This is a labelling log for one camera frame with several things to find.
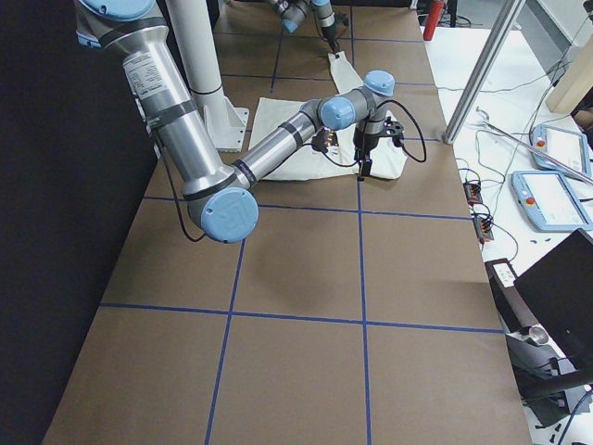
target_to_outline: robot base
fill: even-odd
[[[221,121],[208,106],[204,106],[203,109],[204,123],[217,150],[238,153],[243,147],[247,120],[249,119],[249,109],[233,107],[233,104],[227,97],[224,97],[224,103],[226,105],[228,125],[221,126]]]

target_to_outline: red fire extinguisher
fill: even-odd
[[[424,40],[430,42],[435,35],[435,28],[443,15],[443,8],[445,7],[445,0],[434,0],[430,8],[430,14],[424,26]]]

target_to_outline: white wall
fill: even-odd
[[[583,0],[537,0],[548,12],[552,20],[558,25],[568,40],[573,40],[574,35],[587,18],[583,8]],[[574,40],[577,46],[584,46],[593,34],[593,23],[585,24]]]

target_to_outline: blue joint cap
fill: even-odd
[[[145,16],[157,0],[78,0],[81,5],[104,19],[134,21]]]
[[[298,25],[296,23],[294,23],[292,20],[288,20],[288,19],[282,20],[282,26],[284,27],[285,30],[287,30],[291,34],[298,29]]]
[[[377,95],[391,97],[396,88],[396,80],[387,71],[369,71],[364,78],[364,86]]]
[[[322,105],[323,125],[331,130],[344,130],[356,121],[354,104],[345,97],[332,97]]]
[[[229,187],[215,193],[202,210],[202,230],[222,243],[236,243],[253,232],[258,223],[256,199],[239,187]]]

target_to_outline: black wall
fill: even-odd
[[[156,159],[71,1],[2,1],[0,21],[0,443],[36,444]]]

